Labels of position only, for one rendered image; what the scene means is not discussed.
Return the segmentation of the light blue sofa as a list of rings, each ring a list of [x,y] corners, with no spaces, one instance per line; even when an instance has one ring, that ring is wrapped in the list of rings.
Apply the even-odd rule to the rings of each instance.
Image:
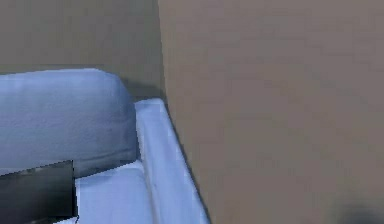
[[[67,160],[78,216],[55,224],[211,224],[162,100],[98,69],[0,75],[0,176]]]

